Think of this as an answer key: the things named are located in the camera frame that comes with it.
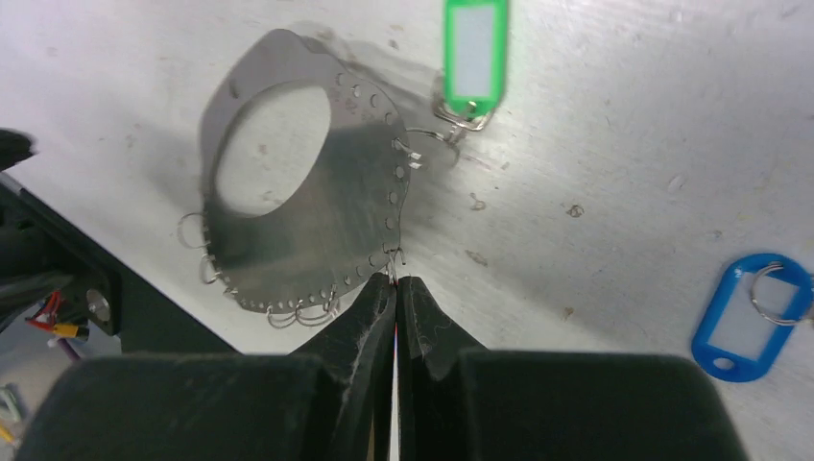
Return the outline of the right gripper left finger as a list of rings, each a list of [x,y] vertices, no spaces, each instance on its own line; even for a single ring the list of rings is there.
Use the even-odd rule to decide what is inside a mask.
[[[286,355],[129,354],[56,381],[19,460],[386,460],[395,287],[372,276]]]

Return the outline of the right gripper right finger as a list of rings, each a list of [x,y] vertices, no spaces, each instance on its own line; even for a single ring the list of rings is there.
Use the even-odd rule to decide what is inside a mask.
[[[490,350],[417,277],[396,295],[404,460],[743,460],[714,386],[677,356]]]

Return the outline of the large metal key ring plate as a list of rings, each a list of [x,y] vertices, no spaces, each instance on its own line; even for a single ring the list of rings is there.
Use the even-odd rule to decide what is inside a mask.
[[[330,112],[313,166],[276,209],[233,211],[216,182],[227,144],[250,105],[291,84],[319,88]],[[199,277],[220,282],[239,307],[272,328],[317,327],[339,300],[375,275],[395,277],[401,212],[423,165],[391,95],[313,39],[287,29],[260,38],[231,67],[201,117]]]

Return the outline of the blue tagged key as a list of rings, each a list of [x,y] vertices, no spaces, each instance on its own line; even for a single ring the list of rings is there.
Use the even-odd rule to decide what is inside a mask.
[[[720,277],[691,354],[710,376],[755,381],[775,365],[794,329],[812,321],[813,275],[784,255],[746,255]]]

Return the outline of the green tagged key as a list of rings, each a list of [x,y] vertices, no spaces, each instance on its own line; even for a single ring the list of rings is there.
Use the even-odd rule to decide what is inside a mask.
[[[452,147],[480,132],[501,103],[507,79],[509,3],[448,0],[443,3],[443,75],[433,113],[451,125]]]

